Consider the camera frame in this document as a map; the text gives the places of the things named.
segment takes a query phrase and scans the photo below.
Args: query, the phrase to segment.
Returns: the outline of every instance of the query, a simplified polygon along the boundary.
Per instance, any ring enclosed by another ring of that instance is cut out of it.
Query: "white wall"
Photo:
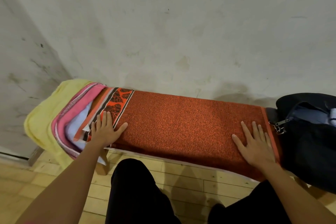
[[[39,34],[16,0],[0,0],[0,152],[27,158],[26,115],[70,78]]]
[[[336,0],[20,0],[73,77],[273,106],[336,95]]]

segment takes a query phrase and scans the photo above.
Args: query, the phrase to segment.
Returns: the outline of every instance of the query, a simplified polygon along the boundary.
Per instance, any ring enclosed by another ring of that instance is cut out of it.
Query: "person's left hand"
[[[104,111],[102,120],[100,120],[100,115],[97,115],[96,126],[94,122],[91,123],[91,141],[102,148],[107,147],[120,137],[127,126],[128,123],[125,122],[117,131],[114,131],[111,113]]]

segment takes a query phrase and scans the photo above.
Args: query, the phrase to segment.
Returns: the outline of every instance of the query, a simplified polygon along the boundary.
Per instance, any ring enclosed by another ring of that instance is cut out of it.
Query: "finger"
[[[107,112],[103,111],[103,119],[101,121],[101,127],[106,127],[106,122],[107,122]]]
[[[128,127],[127,122],[125,122],[120,126],[120,128],[115,132],[115,134],[117,135],[116,140],[121,136],[121,134],[125,131],[127,127]]]
[[[100,117],[100,114],[97,115],[97,124],[96,124],[96,130],[100,129],[102,127],[102,119]]]
[[[111,112],[107,112],[107,122],[106,122],[106,125],[108,127],[112,127],[113,126]]]
[[[271,144],[271,139],[266,132],[265,132],[265,138],[266,138],[266,142],[267,142],[268,147],[273,149],[272,144]]]
[[[234,141],[234,143],[237,145],[237,148],[239,150],[239,152],[243,155],[246,153],[246,147],[243,145],[243,143],[240,141],[239,137],[237,137],[236,135],[232,135],[232,140]]]
[[[265,143],[266,138],[265,138],[265,134],[263,131],[263,127],[261,125],[258,125],[258,130],[259,130],[260,140]]]
[[[246,137],[246,141],[247,141],[247,144],[251,143],[252,140],[253,140],[253,137],[249,131],[249,129],[246,127],[245,123],[242,121],[241,123],[241,126],[243,128],[243,131],[244,131],[244,134],[245,134],[245,137]]]
[[[253,129],[253,138],[255,140],[260,140],[259,131],[258,131],[257,124],[255,123],[255,121],[252,122],[252,129]]]
[[[96,133],[96,126],[95,126],[95,123],[92,122],[91,123],[91,136],[94,136]]]

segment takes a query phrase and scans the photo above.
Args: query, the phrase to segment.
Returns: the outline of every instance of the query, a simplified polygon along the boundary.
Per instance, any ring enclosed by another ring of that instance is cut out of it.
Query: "orange stripe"
[[[269,138],[271,139],[271,145],[272,145],[272,148],[273,148],[275,160],[276,160],[277,163],[280,163],[279,151],[278,151],[278,148],[277,148],[277,144],[275,143],[275,140],[274,140],[274,136],[273,136],[273,133],[272,133],[271,125],[268,122],[268,117],[267,117],[267,114],[266,114],[266,110],[265,110],[264,107],[260,107],[260,108],[261,108],[261,112],[262,112],[262,115],[263,115],[264,120],[265,120],[265,124],[266,124],[266,128],[267,128],[267,133],[269,135]]]
[[[75,134],[75,137],[73,138],[74,142],[76,142],[76,141],[78,141],[80,139],[80,137],[82,136],[82,133],[83,133],[83,128],[85,128],[85,126],[90,122],[91,118],[96,114],[96,112],[98,111],[98,108],[100,107],[101,103],[103,102],[103,100],[106,98],[106,96],[108,95],[108,93],[112,89],[113,88],[107,88],[107,90],[105,91],[105,93],[99,99],[98,103],[95,105],[95,107],[88,114],[88,116],[86,117],[86,119],[83,121],[83,123],[79,127],[77,133]]]

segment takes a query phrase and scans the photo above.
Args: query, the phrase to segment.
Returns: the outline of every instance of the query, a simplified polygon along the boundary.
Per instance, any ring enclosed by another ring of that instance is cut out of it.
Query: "bag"
[[[282,166],[307,184],[336,194],[336,127],[330,122],[336,97],[292,94],[278,99],[276,106]]]

